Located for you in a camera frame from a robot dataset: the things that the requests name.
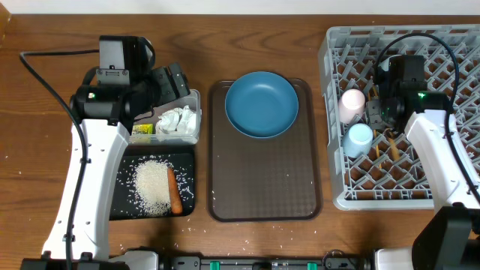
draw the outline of pink cup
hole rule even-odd
[[[362,117],[364,107],[365,96],[360,90],[350,89],[345,91],[340,97],[340,101],[338,101],[340,122],[349,124],[355,115]]]

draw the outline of carrot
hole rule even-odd
[[[174,215],[180,215],[183,212],[182,199],[180,199],[177,181],[172,168],[168,168],[168,191],[170,195],[170,204]]]

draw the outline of rice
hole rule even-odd
[[[156,160],[148,160],[135,169],[133,185],[141,199],[139,206],[148,216],[165,215],[171,208],[167,170],[165,163]]]

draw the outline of brown tray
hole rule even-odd
[[[225,113],[233,81],[217,82],[209,96],[208,209],[222,222],[308,220],[320,213],[311,90],[289,79],[298,95],[298,115],[289,130],[271,139],[237,131]]]

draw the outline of white tissue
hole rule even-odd
[[[166,111],[158,118],[156,134],[191,134],[197,126],[197,114],[188,105]]]
[[[164,112],[158,118],[160,119],[155,125],[155,131],[157,134],[170,134],[176,130],[179,124],[180,116],[183,110],[175,108]]]
[[[193,112],[188,105],[183,108],[180,122],[177,126],[177,132],[180,134],[191,134],[195,131],[197,124],[197,114]]]

